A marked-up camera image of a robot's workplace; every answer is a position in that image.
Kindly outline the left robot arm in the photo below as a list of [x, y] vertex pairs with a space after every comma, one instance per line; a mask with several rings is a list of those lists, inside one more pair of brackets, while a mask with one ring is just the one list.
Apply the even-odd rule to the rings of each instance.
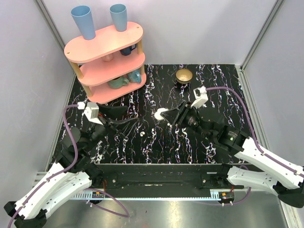
[[[70, 128], [66, 112], [69, 108], [83, 110], [93, 126], [88, 131]], [[64, 150], [52, 164], [47, 174], [21, 199], [9, 201], [4, 210], [10, 216], [8, 227], [41, 228], [47, 219], [65, 202], [79, 192], [92, 189], [96, 196], [87, 198], [91, 204], [100, 202], [99, 187], [108, 184], [107, 175], [91, 161], [90, 152], [108, 133], [127, 139], [138, 118], [118, 120], [126, 106], [105, 106], [93, 102], [71, 104], [64, 107], [62, 116], [66, 135]]]

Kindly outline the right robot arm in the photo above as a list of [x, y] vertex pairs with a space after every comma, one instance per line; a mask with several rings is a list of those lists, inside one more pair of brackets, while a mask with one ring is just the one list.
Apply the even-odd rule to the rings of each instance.
[[170, 125], [190, 128], [209, 139], [221, 154], [245, 160], [261, 170], [247, 171], [224, 164], [215, 177], [220, 188], [229, 185], [252, 187], [277, 196], [289, 206], [303, 208], [304, 168], [265, 149], [249, 134], [225, 124], [224, 115], [213, 108], [203, 108], [200, 112], [183, 101], [173, 109], [159, 108], [154, 117]]

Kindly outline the white earbud charging case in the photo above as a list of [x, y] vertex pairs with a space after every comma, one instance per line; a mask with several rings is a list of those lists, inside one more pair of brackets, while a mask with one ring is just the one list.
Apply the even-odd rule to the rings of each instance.
[[164, 118], [161, 116], [161, 113], [168, 111], [167, 108], [159, 108], [157, 111], [154, 113], [154, 118], [158, 121], [164, 120]]

